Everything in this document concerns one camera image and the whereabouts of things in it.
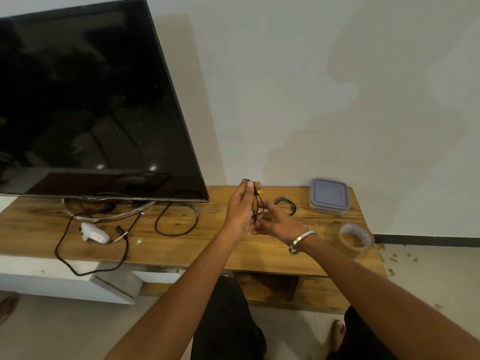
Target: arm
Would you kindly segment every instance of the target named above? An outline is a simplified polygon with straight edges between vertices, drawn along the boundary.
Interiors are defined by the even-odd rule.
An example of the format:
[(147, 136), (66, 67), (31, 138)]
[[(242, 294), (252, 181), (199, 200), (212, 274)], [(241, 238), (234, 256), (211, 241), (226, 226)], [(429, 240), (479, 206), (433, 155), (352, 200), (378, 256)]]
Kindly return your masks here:
[(106, 360), (179, 359), (187, 348), (225, 263), (252, 220), (253, 182), (228, 201), (225, 223), (188, 270), (109, 352)]
[[(253, 234), (271, 235), (290, 246), (307, 231), (273, 203), (266, 202), (265, 206), (268, 212), (259, 217)], [(399, 359), (480, 358), (480, 341), (318, 236), (305, 237), (295, 249), (311, 256), (324, 269), (363, 321)]]

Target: black screen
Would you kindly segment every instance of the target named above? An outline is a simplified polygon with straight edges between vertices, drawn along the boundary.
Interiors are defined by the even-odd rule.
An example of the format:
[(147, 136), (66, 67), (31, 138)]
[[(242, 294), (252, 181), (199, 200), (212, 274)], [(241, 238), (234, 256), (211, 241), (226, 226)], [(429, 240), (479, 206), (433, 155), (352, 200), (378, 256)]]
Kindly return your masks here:
[(0, 19), (0, 193), (208, 200), (146, 0)]

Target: floor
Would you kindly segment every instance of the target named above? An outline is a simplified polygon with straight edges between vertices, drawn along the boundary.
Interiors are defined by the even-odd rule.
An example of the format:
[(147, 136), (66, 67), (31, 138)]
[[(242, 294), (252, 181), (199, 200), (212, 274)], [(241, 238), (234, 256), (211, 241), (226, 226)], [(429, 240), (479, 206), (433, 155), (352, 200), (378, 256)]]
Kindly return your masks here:
[[(386, 245), (381, 248), (389, 278), (480, 338), (480, 248)], [(0, 293), (0, 299), (7, 293)], [(43, 296), (22, 296), (0, 326), (2, 360), (96, 360), (155, 302), (143, 296), (134, 306)], [(331, 323), (342, 316), (251, 307), (265, 333), (268, 360), (325, 357)], [(189, 359), (189, 349), (182, 360)]]

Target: black pants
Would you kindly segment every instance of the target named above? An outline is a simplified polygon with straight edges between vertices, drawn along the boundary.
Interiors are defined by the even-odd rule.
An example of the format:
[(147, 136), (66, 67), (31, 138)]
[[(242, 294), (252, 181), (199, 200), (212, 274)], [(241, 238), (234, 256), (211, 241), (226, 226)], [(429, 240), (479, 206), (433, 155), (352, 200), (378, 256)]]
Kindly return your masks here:
[[(340, 350), (328, 355), (337, 359), (395, 359), (358, 313), (345, 313), (346, 334)], [(193, 336), (191, 360), (263, 360), (267, 343), (255, 324), (238, 283), (221, 276)]]

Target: white device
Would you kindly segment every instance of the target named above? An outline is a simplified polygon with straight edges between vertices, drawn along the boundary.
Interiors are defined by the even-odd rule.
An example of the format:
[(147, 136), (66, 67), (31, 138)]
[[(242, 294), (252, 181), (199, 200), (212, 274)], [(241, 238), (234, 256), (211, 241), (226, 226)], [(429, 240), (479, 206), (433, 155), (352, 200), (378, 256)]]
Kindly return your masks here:
[(84, 242), (88, 239), (92, 239), (100, 244), (106, 244), (110, 241), (110, 236), (105, 231), (99, 229), (94, 223), (82, 222), (80, 229), (81, 238)]

